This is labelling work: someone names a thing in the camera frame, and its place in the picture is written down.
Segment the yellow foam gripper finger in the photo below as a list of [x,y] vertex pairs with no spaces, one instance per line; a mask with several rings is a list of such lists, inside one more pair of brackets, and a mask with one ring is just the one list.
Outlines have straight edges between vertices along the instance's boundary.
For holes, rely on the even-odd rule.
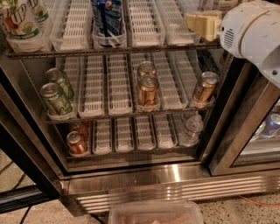
[[220,10],[190,11],[184,14],[184,20],[190,31],[196,32],[207,41],[213,41],[219,36],[222,12]]

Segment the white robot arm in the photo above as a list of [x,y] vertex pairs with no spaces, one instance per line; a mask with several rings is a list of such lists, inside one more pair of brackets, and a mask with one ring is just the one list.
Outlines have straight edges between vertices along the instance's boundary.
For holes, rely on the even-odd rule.
[[184,14],[184,20],[189,30],[207,41],[218,39],[224,50],[251,62],[280,88],[279,4],[245,2],[227,13],[193,10]]

